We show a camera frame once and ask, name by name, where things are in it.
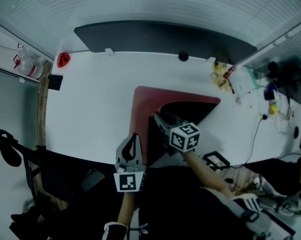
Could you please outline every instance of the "white box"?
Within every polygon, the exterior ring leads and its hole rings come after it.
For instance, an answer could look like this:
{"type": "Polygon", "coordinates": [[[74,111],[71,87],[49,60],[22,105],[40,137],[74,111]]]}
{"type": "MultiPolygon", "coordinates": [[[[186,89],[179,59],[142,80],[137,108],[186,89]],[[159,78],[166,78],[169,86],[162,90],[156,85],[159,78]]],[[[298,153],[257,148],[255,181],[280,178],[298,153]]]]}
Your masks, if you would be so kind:
{"type": "Polygon", "coordinates": [[[121,172],[114,173],[117,192],[141,191],[144,183],[144,172],[121,172]]]}
{"type": "Polygon", "coordinates": [[[201,130],[192,122],[170,129],[169,145],[187,152],[198,146],[201,130]]]}

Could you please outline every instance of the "red object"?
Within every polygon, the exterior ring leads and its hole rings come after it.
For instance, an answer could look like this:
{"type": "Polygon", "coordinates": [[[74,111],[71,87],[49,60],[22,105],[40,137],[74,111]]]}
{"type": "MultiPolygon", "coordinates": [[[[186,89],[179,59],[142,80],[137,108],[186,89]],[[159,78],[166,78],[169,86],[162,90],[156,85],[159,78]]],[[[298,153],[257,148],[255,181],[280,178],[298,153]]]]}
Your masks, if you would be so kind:
{"type": "Polygon", "coordinates": [[[35,74],[35,70],[37,70],[37,66],[33,65],[31,68],[31,71],[29,72],[29,74],[27,75],[28,77],[32,77],[35,74]]]}
{"type": "Polygon", "coordinates": [[[138,134],[143,153],[142,163],[145,165],[147,164],[149,117],[153,116],[155,112],[160,112],[164,105],[174,102],[219,104],[221,100],[193,93],[138,86],[134,92],[129,135],[138,134]]]}
{"type": "Polygon", "coordinates": [[[231,73],[233,73],[235,71],[235,69],[237,69],[237,65],[233,65],[224,75],[223,77],[225,79],[228,79],[231,75],[231,73]]]}
{"type": "Polygon", "coordinates": [[[62,68],[70,62],[71,56],[67,52],[62,52],[57,58],[57,67],[62,68]]]}
{"type": "Polygon", "coordinates": [[[16,69],[16,67],[21,64],[21,58],[19,57],[18,54],[16,54],[16,56],[12,59],[15,62],[15,66],[14,69],[16,69]]]}

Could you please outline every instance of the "cable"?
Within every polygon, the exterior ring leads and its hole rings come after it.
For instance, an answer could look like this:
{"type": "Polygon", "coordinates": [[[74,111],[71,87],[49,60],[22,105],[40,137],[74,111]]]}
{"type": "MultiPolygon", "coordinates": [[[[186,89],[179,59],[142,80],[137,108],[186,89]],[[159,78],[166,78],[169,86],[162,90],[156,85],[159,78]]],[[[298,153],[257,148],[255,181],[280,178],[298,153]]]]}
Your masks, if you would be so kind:
{"type": "Polygon", "coordinates": [[[12,51],[20,52],[19,50],[12,49],[12,48],[8,48],[8,47],[6,47],[6,46],[2,46],[2,45],[0,45],[0,47],[2,47],[2,48],[6,48],[6,49],[9,49],[9,50],[12,50],[12,51]]]}
{"type": "Polygon", "coordinates": [[[248,159],[246,160],[245,163],[243,163],[243,164],[240,165],[239,167],[231,166],[232,168],[234,168],[234,169],[242,168],[242,167],[243,167],[244,165],[246,165],[246,164],[250,161],[250,159],[252,158],[253,150],[254,150],[254,144],[255,144],[255,139],[256,139],[256,135],[257,135],[257,132],[258,132],[258,130],[259,130],[261,121],[262,121],[262,120],[266,120],[266,119],[264,119],[264,118],[265,118],[264,116],[265,116],[265,115],[263,115],[263,117],[262,117],[262,118],[259,120],[259,122],[258,122],[258,125],[257,125],[257,128],[256,128],[256,132],[255,132],[255,135],[254,135],[254,138],[252,139],[251,151],[250,151],[250,155],[249,155],[248,159]]]}
{"type": "Polygon", "coordinates": [[[287,116],[288,116],[288,113],[289,111],[292,109],[291,106],[290,106],[290,103],[288,102],[288,109],[287,109],[287,113],[286,115],[284,115],[282,112],[281,112],[281,108],[282,108],[282,97],[281,97],[281,94],[280,94],[280,91],[279,89],[277,88],[277,86],[273,83],[273,85],[275,86],[277,92],[279,93],[278,94],[278,97],[279,97],[279,104],[278,104],[278,114],[276,115],[276,118],[275,118],[275,121],[274,121],[274,128],[276,129],[277,133],[278,134],[282,134],[282,135],[285,135],[285,134],[289,134],[291,132],[291,124],[290,124],[290,119],[287,119],[287,116]],[[278,130],[277,126],[276,126],[276,123],[277,123],[277,118],[280,117],[280,121],[283,121],[283,119],[285,121],[288,122],[288,125],[287,125],[287,128],[288,130],[287,131],[282,131],[282,130],[278,130]]]}
{"type": "Polygon", "coordinates": [[[116,54],[117,54],[117,51],[115,51],[113,55],[110,55],[110,54],[109,54],[108,56],[109,56],[109,57],[114,57],[116,54]]]}
{"type": "MultiPolygon", "coordinates": [[[[246,189],[244,189],[243,187],[241,187],[241,186],[239,186],[238,184],[236,184],[232,178],[226,178],[225,181],[226,181],[227,183],[234,184],[235,186],[237,186],[238,188],[240,188],[240,190],[242,190],[242,191],[244,191],[244,192],[246,192],[246,193],[249,193],[246,189]]],[[[274,196],[274,194],[269,194],[269,193],[265,190],[265,188],[264,188],[263,185],[262,185],[261,179],[259,179],[259,181],[260,181],[260,186],[261,186],[262,190],[266,193],[266,195],[267,195],[267,196],[270,196],[270,197],[271,197],[271,196],[274,196]]],[[[292,213],[292,214],[294,214],[294,215],[300,215],[300,216],[301,216],[301,210],[293,211],[293,210],[288,209],[286,206],[282,205],[282,203],[283,203],[285,200],[289,199],[289,198],[290,198],[290,197],[288,196],[288,197],[285,198],[281,203],[278,203],[276,200],[272,199],[275,203],[277,203],[277,205],[278,205],[277,208],[274,208],[273,206],[271,206],[271,205],[269,205],[268,203],[264,202],[264,201],[261,200],[260,198],[258,198],[258,200],[259,200],[260,202],[262,202],[263,204],[267,205],[268,207],[272,208],[276,213],[278,212],[278,209],[279,209],[280,207],[283,207],[284,209],[286,209],[286,210],[289,211],[290,213],[292,213]]]]}
{"type": "Polygon", "coordinates": [[[300,153],[288,153],[288,154],[285,154],[285,155],[281,156],[280,158],[274,158],[274,159],[281,160],[284,157],[287,157],[287,156],[290,156],[290,155],[299,155],[299,156],[301,156],[300,153]]]}

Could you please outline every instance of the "small electronic device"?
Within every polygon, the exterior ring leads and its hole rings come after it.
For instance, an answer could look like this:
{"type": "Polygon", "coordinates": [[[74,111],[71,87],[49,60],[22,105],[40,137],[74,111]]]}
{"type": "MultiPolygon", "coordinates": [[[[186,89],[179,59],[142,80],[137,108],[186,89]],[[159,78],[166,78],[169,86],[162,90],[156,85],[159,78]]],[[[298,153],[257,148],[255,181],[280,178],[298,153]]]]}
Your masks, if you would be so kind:
{"type": "Polygon", "coordinates": [[[206,164],[215,171],[217,169],[228,168],[231,164],[217,151],[205,154],[203,159],[206,161],[206,164]]]}

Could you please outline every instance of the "red mat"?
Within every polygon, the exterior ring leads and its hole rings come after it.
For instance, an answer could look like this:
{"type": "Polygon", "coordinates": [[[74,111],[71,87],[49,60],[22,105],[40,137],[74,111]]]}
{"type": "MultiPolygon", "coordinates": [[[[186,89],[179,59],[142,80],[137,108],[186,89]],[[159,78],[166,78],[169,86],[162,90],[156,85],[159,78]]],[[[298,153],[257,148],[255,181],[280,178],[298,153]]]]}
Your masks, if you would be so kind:
{"type": "MultiPolygon", "coordinates": [[[[134,92],[132,103],[129,135],[132,135],[133,133],[137,133],[139,135],[143,153],[143,164],[147,164],[149,117],[154,116],[155,112],[160,113],[164,105],[176,102],[196,102],[214,104],[216,106],[221,102],[221,100],[216,97],[188,92],[146,86],[137,87],[134,92]]],[[[204,114],[200,121],[203,120],[209,112],[204,114]]],[[[175,112],[174,114],[179,116],[182,120],[187,120],[187,118],[183,118],[175,112]]]]}

